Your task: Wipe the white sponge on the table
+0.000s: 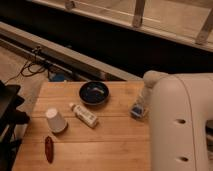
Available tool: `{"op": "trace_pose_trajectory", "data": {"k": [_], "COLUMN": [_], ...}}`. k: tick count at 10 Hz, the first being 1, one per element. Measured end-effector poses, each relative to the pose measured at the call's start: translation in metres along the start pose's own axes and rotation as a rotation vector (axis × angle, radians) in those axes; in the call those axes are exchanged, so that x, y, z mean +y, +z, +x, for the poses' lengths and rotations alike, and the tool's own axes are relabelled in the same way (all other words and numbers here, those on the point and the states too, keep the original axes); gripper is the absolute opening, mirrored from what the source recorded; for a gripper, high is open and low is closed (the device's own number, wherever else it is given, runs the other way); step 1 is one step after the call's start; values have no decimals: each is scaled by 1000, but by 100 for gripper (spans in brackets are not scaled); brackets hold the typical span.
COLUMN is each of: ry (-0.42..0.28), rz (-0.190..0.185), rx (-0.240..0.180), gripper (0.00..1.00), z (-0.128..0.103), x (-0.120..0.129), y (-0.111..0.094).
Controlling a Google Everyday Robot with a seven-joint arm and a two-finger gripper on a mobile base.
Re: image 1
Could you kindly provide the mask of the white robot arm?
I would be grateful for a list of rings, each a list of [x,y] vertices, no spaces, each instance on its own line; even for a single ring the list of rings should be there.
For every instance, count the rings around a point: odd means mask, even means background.
[[[206,123],[213,120],[213,73],[143,76],[151,171],[211,171]]]

